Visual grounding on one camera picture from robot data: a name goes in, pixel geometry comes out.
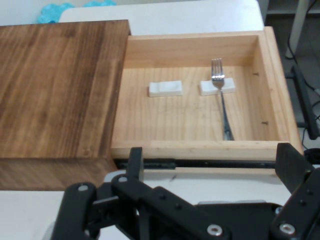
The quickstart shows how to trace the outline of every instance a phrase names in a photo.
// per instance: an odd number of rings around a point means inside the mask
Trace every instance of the metal screw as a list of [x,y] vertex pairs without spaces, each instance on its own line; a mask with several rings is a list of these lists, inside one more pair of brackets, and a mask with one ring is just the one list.
[[275,209],[275,214],[279,214],[282,210],[282,206],[278,206],[276,209]]
[[128,181],[128,178],[126,178],[125,176],[122,176],[122,177],[119,177],[118,180],[120,183],[124,183],[124,182]]
[[296,229],[294,226],[292,226],[289,223],[282,223],[280,226],[280,231],[283,232],[284,234],[292,235],[295,233]]
[[164,194],[161,193],[161,194],[159,195],[159,198],[160,198],[161,200],[165,200],[165,199],[166,199],[166,195],[164,195]]
[[182,209],[182,206],[179,203],[176,203],[174,205],[174,208],[177,209],[177,210],[180,210],[180,209]]
[[221,236],[221,234],[223,233],[222,228],[216,224],[209,225],[208,228],[206,229],[206,231],[211,236],[216,236],[216,237]]
[[80,187],[78,187],[78,191],[82,192],[82,191],[87,191],[88,190],[88,186],[87,185],[81,185]]

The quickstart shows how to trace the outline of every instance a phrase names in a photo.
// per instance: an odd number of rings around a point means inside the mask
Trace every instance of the fork tines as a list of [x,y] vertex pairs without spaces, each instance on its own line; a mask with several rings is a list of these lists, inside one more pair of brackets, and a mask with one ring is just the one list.
[[222,68],[222,59],[211,59],[211,80],[223,81],[225,78],[224,70]]

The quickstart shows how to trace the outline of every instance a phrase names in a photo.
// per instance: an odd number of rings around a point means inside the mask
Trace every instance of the light wooden box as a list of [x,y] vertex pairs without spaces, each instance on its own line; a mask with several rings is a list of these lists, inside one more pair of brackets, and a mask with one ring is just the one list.
[[[201,96],[211,59],[236,91],[224,95],[235,141],[224,141],[219,95]],[[149,82],[182,81],[183,96],[148,97]],[[275,160],[277,144],[302,146],[271,27],[263,31],[129,36],[111,142],[114,159]]]

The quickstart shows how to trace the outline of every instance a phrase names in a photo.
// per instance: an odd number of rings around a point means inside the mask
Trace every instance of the wooden panel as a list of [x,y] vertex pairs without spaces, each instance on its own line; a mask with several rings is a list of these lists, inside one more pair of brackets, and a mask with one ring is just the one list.
[[253,109],[256,114],[259,114],[263,119],[263,123],[266,126],[264,129],[261,129],[267,140],[288,140],[285,138],[279,138],[278,126],[275,120],[274,108],[272,105],[271,91],[268,79],[267,72],[265,69],[265,63],[262,56],[261,47],[258,45],[254,58],[252,61],[252,79],[250,80],[251,91],[256,97],[256,101],[252,104],[254,105]]
[[226,66],[251,61],[261,31],[130,36],[125,68],[206,67],[211,58]]
[[279,101],[282,103],[280,104],[280,106],[284,114],[284,121],[287,127],[289,141],[292,146],[294,146],[301,154],[303,154],[304,151],[298,133],[297,123],[291,104],[284,70],[279,56],[275,34],[272,27],[265,27],[264,33],[272,61],[274,84],[276,85],[276,89],[278,90]]
[[79,182],[96,186],[117,168],[105,158],[1,158],[1,190],[64,191]]
[[114,169],[103,161],[129,33],[126,20],[0,27],[0,188],[61,189]]
[[[112,156],[142,146],[146,158],[274,160],[279,142],[297,141],[296,126],[285,124],[291,102],[279,98],[288,93],[277,88],[274,51],[264,31],[129,37]],[[235,141],[222,141],[220,96],[199,92],[216,57],[236,85],[224,95]],[[182,97],[148,97],[149,82],[174,80]]]
[[[272,125],[263,124],[256,102],[260,92],[251,85],[251,67],[226,66],[236,91],[224,95],[229,123],[237,141],[277,140],[266,133]],[[210,67],[128,68],[124,69],[113,131],[113,142],[120,141],[219,141],[223,139],[220,95],[201,96],[200,81],[209,80]],[[148,97],[149,82],[182,81],[183,96]],[[273,115],[272,108],[265,115]]]
[[114,159],[127,159],[131,147],[143,147],[145,158],[197,160],[276,159],[279,141],[119,141],[112,143]]

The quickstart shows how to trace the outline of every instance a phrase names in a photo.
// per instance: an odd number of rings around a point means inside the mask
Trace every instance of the blue cloth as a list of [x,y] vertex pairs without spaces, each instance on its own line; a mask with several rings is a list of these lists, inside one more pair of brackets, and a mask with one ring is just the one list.
[[115,6],[117,5],[114,1],[104,0],[103,2],[90,1],[83,5],[84,7],[100,7],[100,6]]
[[[104,0],[103,2],[90,1],[83,5],[84,7],[100,7],[100,6],[115,6],[117,5],[112,0]],[[61,14],[67,10],[74,8],[75,6],[71,3],[64,3],[61,5],[49,4],[44,6],[41,10],[41,15],[37,18],[36,22],[38,24],[54,24],[58,23]]]
[[38,24],[53,24],[58,23],[61,14],[67,10],[74,8],[75,6],[71,3],[64,3],[61,5],[49,4],[44,6],[41,10],[41,15],[37,18]]

